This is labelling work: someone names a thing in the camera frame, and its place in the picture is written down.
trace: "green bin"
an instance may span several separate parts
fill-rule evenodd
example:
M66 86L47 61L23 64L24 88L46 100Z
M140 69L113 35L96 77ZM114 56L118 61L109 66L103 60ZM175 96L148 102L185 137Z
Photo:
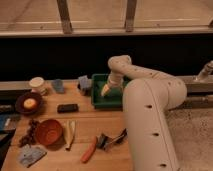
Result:
M101 96L101 90L106 84L109 74L93 74L92 75L92 104L96 109L104 108L121 108L122 92L119 89L112 89L105 97ZM129 79L124 78L124 87Z

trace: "gray floor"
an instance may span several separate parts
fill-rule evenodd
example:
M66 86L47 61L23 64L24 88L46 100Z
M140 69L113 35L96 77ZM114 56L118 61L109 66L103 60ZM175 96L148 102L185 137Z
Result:
M181 171L212 171L213 102L188 101L167 119Z
M127 0L67 0L74 28L122 28ZM138 0L135 27L200 26L213 19L212 0ZM1 0L0 30L61 29L56 0Z

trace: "white cup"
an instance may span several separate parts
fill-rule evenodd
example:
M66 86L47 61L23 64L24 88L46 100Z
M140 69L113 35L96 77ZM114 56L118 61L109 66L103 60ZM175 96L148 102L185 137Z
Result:
M29 82L29 85L32 88L32 92L37 92L41 95L45 95L47 93L47 89L45 88L45 81L42 77L32 78Z

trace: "table surface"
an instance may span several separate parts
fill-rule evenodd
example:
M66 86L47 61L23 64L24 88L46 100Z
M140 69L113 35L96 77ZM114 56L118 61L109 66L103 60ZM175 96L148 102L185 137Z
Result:
M80 161L81 156L87 150L94 136L100 136L104 133L110 137L115 137L124 129L124 119L121 110L97 110L91 104L91 98L82 96L77 89L77 82L66 81L64 83L65 94L57 94L49 83L46 85L48 94L43 96L44 104L36 114L26 117L22 116L11 146L5 158L2 171L109 171L109 170L133 170L131 156L127 139L121 145L114 146L108 151L97 149L92 158L83 164ZM57 106L59 104L77 103L79 112L69 114L58 114ZM46 148L47 155L32 165L30 168L22 166L17 158L20 153L18 147L19 139L26 134L29 128L28 122L33 118L39 121L54 118L61 124L67 120L76 122L75 139L70 151L65 150L64 141Z

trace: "small bowl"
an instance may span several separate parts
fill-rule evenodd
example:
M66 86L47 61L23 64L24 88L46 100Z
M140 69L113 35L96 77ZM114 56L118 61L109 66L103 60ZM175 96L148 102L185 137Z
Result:
M34 99L37 103L36 106L32 109L24 108L24 101L29 98ZM42 96L39 93L27 92L27 93L24 93L23 95L21 95L17 99L15 108L16 108L16 111L21 114L30 115L30 114L37 112L38 109L41 107L41 104L42 104Z
M48 119L40 124L35 129L35 140L44 145L54 144L62 135L63 128L61 124L55 119Z

